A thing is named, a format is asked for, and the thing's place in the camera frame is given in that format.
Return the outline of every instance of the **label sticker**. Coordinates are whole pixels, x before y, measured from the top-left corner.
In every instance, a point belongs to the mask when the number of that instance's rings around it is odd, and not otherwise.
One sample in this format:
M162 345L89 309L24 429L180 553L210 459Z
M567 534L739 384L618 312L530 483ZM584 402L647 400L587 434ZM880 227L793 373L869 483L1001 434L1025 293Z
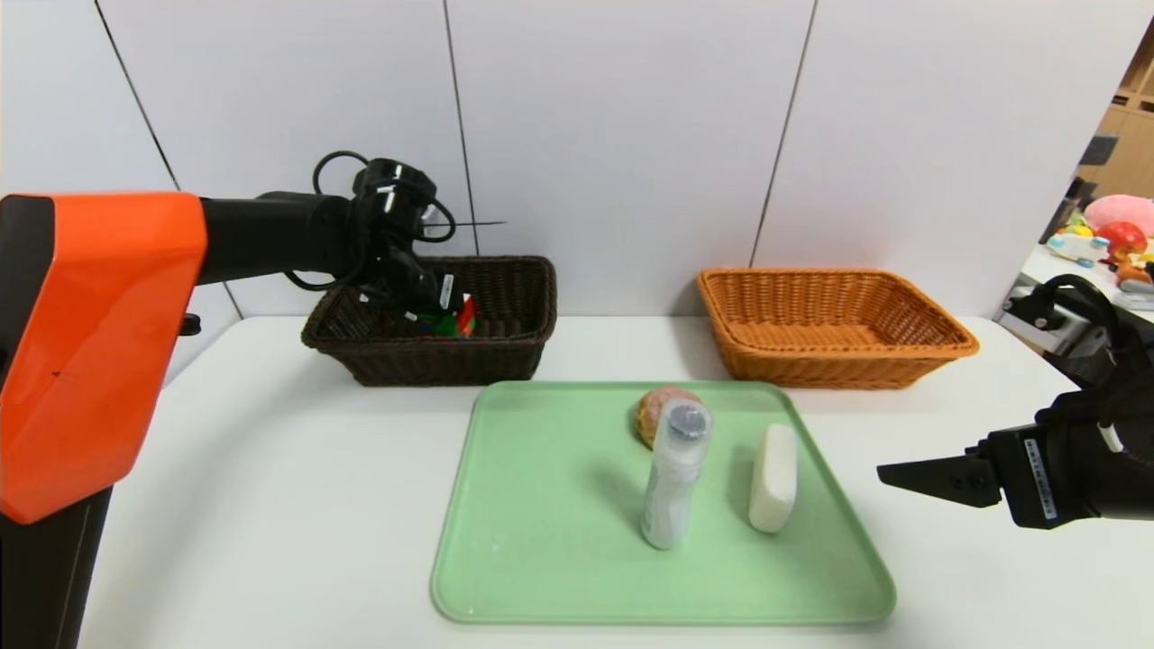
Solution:
M1050 478L1042 467L1042 453L1037 448L1037 440L1026 440L1026 457L1029 458L1029 468L1034 471L1034 484L1037 485L1037 498L1042 501L1042 514L1047 521L1058 517L1058 508L1054 506L1054 492L1050 491Z
M441 284L441 308L448 311L449 298L452 297L452 275L444 276L444 284Z

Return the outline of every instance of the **table surface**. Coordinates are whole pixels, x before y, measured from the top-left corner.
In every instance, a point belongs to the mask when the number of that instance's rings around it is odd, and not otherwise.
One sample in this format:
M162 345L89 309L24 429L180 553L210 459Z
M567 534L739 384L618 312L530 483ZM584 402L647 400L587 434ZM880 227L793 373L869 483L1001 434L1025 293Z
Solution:
M1154 523L1016 528L882 485L882 463L954 455L1072 385L997 324L905 390L788 390L898 585L846 628L477 627L429 574L479 388L366 389L255 318L160 395L114 491L81 647L1151 647ZM724 379L702 319L562 318L542 380Z
M1104 266L1096 263L1093 268L1082 268L1069 259L1051 254L1043 245L1037 245L1034 252L1029 254L1029 259L1026 260L1026 266L1022 267L1021 273L1039 283L1069 273L1089 279L1111 301L1119 293L1114 273L1110 273ZM1144 320L1154 322L1154 311L1131 311L1131 313Z

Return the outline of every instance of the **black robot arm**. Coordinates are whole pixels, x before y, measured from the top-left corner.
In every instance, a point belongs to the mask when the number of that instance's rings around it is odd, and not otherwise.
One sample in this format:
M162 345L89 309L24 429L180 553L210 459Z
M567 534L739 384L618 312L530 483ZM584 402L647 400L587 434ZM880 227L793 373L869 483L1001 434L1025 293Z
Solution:
M350 151L337 151L323 165ZM297 286L325 291L358 289L370 306L425 314L460 306L456 286L441 300L443 275L425 269L414 241L441 243L456 232L452 215L436 199L436 185L421 171L391 159L366 161L353 181L353 199L321 193L270 192L256 199L202 199L208 249L200 284L285 274ZM424 218L440 209L445 233L425 234ZM297 271L327 273L331 282L309 284Z
M1010 311L1027 322L1052 321L1059 301L1106 329L1109 378L1058 395L1034 424L992 432L964 455L878 467L883 483L972 507L996 505L1005 492L1024 528L1100 516L1154 520L1154 341L1074 275L1039 285Z

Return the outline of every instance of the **green tray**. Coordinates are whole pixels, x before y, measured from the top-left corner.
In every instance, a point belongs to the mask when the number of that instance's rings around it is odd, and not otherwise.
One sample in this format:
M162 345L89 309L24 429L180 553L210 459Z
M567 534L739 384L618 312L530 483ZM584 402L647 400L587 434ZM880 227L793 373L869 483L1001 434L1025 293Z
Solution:
M662 552L639 515L651 453L631 409L660 383L496 383L481 393L433 568L463 624L832 625L879 620L893 581L788 397L759 382L679 383L713 412L689 532ZM799 435L797 501L750 527L770 424Z

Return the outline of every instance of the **pink plush toy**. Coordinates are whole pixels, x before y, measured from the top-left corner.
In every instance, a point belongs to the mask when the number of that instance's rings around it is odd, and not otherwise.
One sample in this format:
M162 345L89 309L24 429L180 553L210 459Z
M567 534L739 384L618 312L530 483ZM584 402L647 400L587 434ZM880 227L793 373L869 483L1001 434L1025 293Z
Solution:
M1133 223L1147 237L1154 234L1154 201L1141 196L1114 194L1102 196L1086 206L1086 223L1094 232L1107 223L1116 221Z

